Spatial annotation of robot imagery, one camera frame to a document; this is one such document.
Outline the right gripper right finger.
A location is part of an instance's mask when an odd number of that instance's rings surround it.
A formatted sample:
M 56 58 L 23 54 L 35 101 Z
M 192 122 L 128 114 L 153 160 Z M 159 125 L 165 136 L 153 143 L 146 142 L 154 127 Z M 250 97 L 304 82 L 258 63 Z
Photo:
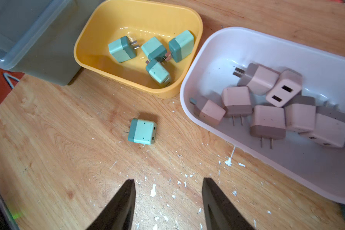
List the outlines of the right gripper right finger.
M 212 178 L 205 177 L 202 198 L 208 230 L 253 230 Z

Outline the green plug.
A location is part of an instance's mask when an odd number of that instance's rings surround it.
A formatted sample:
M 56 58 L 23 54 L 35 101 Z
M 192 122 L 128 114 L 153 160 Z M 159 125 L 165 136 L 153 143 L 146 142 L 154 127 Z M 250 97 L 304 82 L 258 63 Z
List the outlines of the green plug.
M 165 61 L 167 49 L 156 37 L 152 37 L 144 43 L 141 49 L 149 61 L 152 61 L 153 59 L 159 62 Z
M 140 46 L 137 41 L 130 41 L 128 36 L 121 37 L 108 44 L 109 53 L 119 63 L 131 60 L 137 56 L 136 49 Z
M 147 60 L 146 64 L 146 71 L 160 87 L 167 87 L 171 84 L 170 74 L 161 62 L 152 59 Z
M 156 140 L 157 123 L 154 121 L 134 118 L 131 120 L 127 139 L 130 142 L 151 145 Z
M 173 60 L 178 63 L 192 53 L 194 36 L 189 30 L 185 30 L 169 41 L 168 45 Z

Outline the pink plug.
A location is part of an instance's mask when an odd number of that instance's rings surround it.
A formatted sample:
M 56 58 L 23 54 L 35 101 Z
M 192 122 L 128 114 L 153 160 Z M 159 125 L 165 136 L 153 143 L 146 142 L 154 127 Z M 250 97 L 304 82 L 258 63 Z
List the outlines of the pink plug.
M 243 117 L 253 113 L 250 92 L 247 86 L 225 88 L 221 93 L 221 100 L 226 111 L 225 117 L 231 118 L 233 125 L 235 125 L 235 118 L 239 117 L 243 126 Z
M 194 115 L 212 126 L 218 125 L 226 114 L 225 109 L 204 96 L 190 98 L 189 102 L 194 105 Z
M 255 95 L 265 95 L 279 78 L 277 72 L 255 63 L 250 63 L 245 70 L 236 67 L 233 75 L 240 78 L 237 86 L 246 86 Z
M 345 113 L 329 107 L 317 106 L 314 130 L 300 133 L 300 136 L 324 147 L 344 147 Z
M 286 130 L 303 133 L 315 128 L 316 103 L 310 96 L 296 95 L 285 109 Z
M 274 140 L 283 140 L 286 137 L 285 109 L 256 105 L 253 108 L 250 135 L 260 138 L 261 147 L 263 147 L 263 139 L 268 139 L 269 147 L 273 149 Z
M 302 80 L 303 77 L 294 71 L 283 71 L 265 99 L 276 107 L 284 106 L 302 90 Z

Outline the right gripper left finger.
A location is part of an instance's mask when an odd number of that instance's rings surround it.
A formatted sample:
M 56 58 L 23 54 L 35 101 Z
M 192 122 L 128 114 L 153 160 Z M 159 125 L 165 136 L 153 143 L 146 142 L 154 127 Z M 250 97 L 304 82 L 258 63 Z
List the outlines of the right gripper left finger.
M 135 201 L 135 182 L 128 179 L 87 229 L 131 230 Z

